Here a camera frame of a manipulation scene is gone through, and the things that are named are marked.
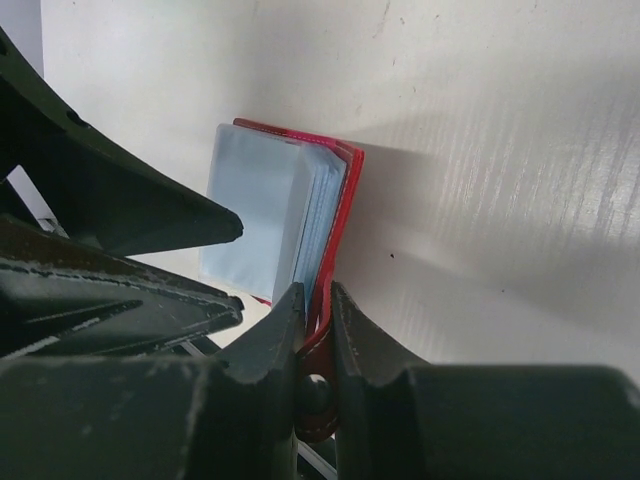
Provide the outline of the red leather card holder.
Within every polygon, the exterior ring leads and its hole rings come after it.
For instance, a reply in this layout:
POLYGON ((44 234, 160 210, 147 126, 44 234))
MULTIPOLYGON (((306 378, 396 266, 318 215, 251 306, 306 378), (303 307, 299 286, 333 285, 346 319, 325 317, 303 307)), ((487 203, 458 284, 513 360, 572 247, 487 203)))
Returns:
POLYGON ((295 433, 305 443, 318 443, 329 438, 339 425, 338 384, 334 357, 333 325, 331 314, 331 281, 335 270, 336 255, 364 164, 364 150, 338 138, 281 128, 256 121, 236 118, 233 124, 251 130, 274 134, 286 139, 323 145, 346 163, 346 174, 333 216, 328 241, 312 290, 305 342, 297 352, 297 379, 309 374, 324 377, 332 389, 333 398, 319 413, 305 413, 298 408, 294 414, 295 433))

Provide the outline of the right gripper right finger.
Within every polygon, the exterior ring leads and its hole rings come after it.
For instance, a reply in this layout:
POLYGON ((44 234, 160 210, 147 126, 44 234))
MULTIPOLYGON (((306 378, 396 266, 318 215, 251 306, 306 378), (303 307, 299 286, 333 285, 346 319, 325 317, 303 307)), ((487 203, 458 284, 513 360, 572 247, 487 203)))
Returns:
POLYGON ((434 365, 331 287, 342 479, 635 479, 639 390, 577 365, 434 365))

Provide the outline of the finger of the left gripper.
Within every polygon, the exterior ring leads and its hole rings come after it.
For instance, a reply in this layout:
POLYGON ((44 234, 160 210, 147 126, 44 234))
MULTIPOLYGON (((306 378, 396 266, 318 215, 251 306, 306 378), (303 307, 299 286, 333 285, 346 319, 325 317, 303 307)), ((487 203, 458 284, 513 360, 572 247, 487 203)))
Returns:
POLYGON ((238 215, 84 121, 1 36, 1 174, 20 166, 74 241, 130 256, 229 243, 238 215))
POLYGON ((146 356, 239 325, 220 290, 1 219, 1 355, 146 356))

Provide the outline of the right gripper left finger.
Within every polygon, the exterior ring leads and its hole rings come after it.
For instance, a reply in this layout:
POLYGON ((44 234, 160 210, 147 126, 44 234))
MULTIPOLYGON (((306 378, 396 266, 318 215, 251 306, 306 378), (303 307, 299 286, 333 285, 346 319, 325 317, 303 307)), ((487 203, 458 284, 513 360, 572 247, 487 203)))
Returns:
POLYGON ((5 479, 292 479, 304 289, 212 357, 1 365, 5 479))

